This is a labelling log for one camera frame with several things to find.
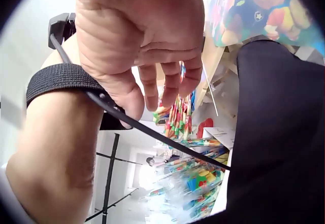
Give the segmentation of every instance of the black pole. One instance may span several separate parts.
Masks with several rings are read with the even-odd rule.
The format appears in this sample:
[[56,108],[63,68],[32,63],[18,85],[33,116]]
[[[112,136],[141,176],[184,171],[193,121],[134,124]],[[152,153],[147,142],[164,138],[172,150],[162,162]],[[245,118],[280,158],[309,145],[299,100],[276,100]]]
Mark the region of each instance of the black pole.
[[[106,154],[102,154],[102,153],[99,153],[99,152],[96,152],[96,155],[99,155],[101,157],[106,157],[106,158],[109,158],[111,159],[112,157],[106,155]],[[124,162],[128,162],[128,163],[133,163],[133,164],[138,164],[138,165],[143,165],[141,163],[137,163],[137,162],[133,162],[133,161],[127,161],[127,160],[123,160],[123,159],[120,159],[120,158],[115,158],[115,160],[118,160],[118,161],[124,161]]]
[[104,193],[102,224],[106,224],[106,220],[107,220],[107,209],[108,209],[107,206],[108,206],[110,182],[112,180],[113,166],[114,166],[114,160],[115,160],[115,155],[116,155],[117,144],[119,142],[119,138],[120,138],[120,135],[116,133],[115,138],[114,138],[113,149],[112,149],[112,156],[110,158],[109,167],[108,167],[106,188],[105,188],[105,193]]
[[96,216],[100,215],[100,214],[103,213],[104,211],[107,211],[109,208],[111,208],[111,207],[113,207],[113,206],[116,206],[117,203],[119,203],[120,201],[124,200],[127,196],[132,195],[133,192],[134,192],[135,190],[133,190],[131,193],[125,195],[122,199],[120,199],[120,200],[116,201],[115,203],[111,204],[111,205],[108,206],[105,210],[102,209],[101,211],[99,211],[99,212],[95,213],[94,215],[88,217],[88,218],[85,220],[85,222],[87,222],[87,221],[89,221],[89,220],[95,218]]

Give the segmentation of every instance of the printed cartoon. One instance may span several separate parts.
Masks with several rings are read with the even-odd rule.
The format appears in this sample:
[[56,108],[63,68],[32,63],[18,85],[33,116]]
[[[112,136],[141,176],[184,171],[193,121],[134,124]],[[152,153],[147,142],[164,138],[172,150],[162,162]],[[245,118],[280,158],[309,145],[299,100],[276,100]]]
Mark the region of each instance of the printed cartoon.
[[264,29],[272,40],[277,40],[279,33],[284,33],[290,40],[295,41],[300,31],[310,25],[308,10],[299,0],[290,0],[289,7],[276,8],[270,13]]
[[270,9],[284,0],[234,0],[221,25],[224,45],[230,45],[260,34],[265,27]]
[[224,14],[234,5],[235,0],[215,0],[211,10],[212,18],[212,36],[215,36],[217,26]]

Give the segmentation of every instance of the shelf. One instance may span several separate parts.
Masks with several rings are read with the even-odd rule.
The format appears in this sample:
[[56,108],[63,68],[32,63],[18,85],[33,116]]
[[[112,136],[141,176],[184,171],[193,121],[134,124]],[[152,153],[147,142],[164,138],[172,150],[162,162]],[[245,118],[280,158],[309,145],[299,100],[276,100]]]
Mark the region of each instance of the shelf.
[[[231,165],[232,149],[229,152],[229,158],[227,166]],[[225,210],[227,204],[227,185],[228,185],[229,171],[226,170],[224,173],[224,178],[221,183],[220,191],[216,198],[215,204],[211,211],[211,216]]]

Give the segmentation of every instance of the paper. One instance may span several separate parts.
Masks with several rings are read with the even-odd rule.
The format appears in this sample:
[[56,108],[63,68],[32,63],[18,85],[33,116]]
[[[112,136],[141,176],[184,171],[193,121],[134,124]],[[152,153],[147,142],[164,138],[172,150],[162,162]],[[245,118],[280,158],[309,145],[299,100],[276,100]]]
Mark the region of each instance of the paper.
[[203,128],[203,138],[216,138],[225,147],[231,150],[235,141],[235,130],[232,128]]

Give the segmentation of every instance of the plastic wrapper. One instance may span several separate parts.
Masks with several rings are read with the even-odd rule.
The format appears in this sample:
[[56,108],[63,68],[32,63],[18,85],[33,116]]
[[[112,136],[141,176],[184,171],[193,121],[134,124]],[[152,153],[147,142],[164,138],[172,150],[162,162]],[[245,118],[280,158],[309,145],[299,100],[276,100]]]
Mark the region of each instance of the plastic wrapper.
[[[210,157],[212,159],[215,159],[218,156],[225,154],[227,151],[228,149],[225,147],[216,147],[212,150],[202,152],[201,154]],[[169,175],[172,173],[197,167],[201,164],[205,164],[205,162],[193,157],[180,158],[179,160],[175,160],[158,166],[156,168],[156,172],[158,176]]]
[[[215,147],[203,154],[220,162],[226,162],[229,156],[224,147]],[[198,165],[171,170],[192,161]],[[146,197],[151,213],[148,223],[160,216],[165,223],[186,224],[210,215],[224,176],[223,169],[195,158],[183,158],[159,168],[168,169],[169,173],[157,176],[156,188]]]
[[310,46],[324,56],[324,39],[300,0],[205,0],[205,27],[216,46],[250,37]]

